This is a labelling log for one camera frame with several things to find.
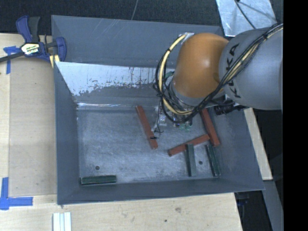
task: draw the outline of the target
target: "clamp handle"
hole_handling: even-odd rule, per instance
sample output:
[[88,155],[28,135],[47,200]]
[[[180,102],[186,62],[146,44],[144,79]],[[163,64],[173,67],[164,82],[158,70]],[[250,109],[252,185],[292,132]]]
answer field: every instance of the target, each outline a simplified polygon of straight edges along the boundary
[[18,33],[23,36],[25,43],[39,42],[38,24],[40,17],[24,15],[16,21]]

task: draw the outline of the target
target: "table surface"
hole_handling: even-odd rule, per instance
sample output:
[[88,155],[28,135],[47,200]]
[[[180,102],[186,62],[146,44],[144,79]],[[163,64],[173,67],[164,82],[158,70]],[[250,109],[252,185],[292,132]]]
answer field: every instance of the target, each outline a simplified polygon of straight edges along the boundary
[[[18,34],[0,34],[3,47],[23,44]],[[241,231],[233,193],[183,198],[56,204],[54,96],[51,65],[39,59],[0,64],[0,180],[9,196],[34,196],[33,206],[0,210],[1,230],[52,230],[52,214],[71,212],[72,230]],[[263,180],[272,175],[252,109],[244,111]]]

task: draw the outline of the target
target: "wooden stick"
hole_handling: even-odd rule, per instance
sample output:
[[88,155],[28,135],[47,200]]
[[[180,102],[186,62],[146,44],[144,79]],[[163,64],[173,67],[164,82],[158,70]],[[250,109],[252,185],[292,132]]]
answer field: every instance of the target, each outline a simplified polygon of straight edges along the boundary
[[211,120],[210,114],[208,113],[208,110],[204,108],[202,111],[200,111],[201,118],[203,120],[203,124],[206,128],[206,131],[208,135],[210,136],[210,141],[214,147],[220,145],[219,138],[217,136],[217,133],[215,131],[213,122]]
[[151,130],[151,126],[149,124],[148,119],[146,118],[144,109],[142,106],[137,105],[136,106],[136,111],[139,117],[139,120],[141,121],[143,130],[145,132],[146,138],[150,144],[151,149],[156,149],[158,147],[155,135],[153,134],[152,130]]
[[205,141],[207,141],[209,139],[210,139],[210,137],[207,134],[204,134],[204,135],[202,135],[202,136],[200,136],[198,138],[195,138],[195,139],[193,139],[191,141],[187,141],[187,142],[185,142],[183,144],[180,144],[180,145],[178,145],[178,146],[168,150],[168,154],[169,154],[169,156],[173,156],[175,154],[178,154],[180,152],[185,151],[186,144],[198,145],[198,144],[201,144],[201,143],[203,143],[203,142],[205,142]]

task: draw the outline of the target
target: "blue tape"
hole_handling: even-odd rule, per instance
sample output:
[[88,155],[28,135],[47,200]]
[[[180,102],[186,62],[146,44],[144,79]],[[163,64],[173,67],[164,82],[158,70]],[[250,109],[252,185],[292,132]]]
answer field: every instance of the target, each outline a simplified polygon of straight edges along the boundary
[[9,178],[2,179],[0,210],[8,210],[11,206],[32,206],[33,197],[9,198]]
[[[3,50],[5,51],[5,53],[8,54],[8,56],[11,55],[12,53],[21,52],[21,49],[16,46],[4,47]],[[10,72],[11,72],[11,60],[8,60],[6,64],[6,74],[8,75]]]

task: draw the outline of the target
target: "black floor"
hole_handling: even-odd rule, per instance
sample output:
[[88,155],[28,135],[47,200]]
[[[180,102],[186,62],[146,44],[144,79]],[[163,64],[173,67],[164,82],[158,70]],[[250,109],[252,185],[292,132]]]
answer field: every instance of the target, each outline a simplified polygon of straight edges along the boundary
[[[283,23],[283,0],[270,1],[277,21]],[[51,35],[52,14],[131,19],[135,3],[136,0],[0,0],[0,32],[16,33],[15,21],[26,14],[41,17],[38,29],[41,35]],[[139,0],[133,19],[221,25],[215,0]],[[255,110],[255,114],[271,164],[282,153],[282,114],[260,110]],[[277,163],[272,167],[276,172],[282,170]],[[276,184],[283,204],[283,178]],[[270,231],[261,192],[241,193],[239,198],[244,231]]]

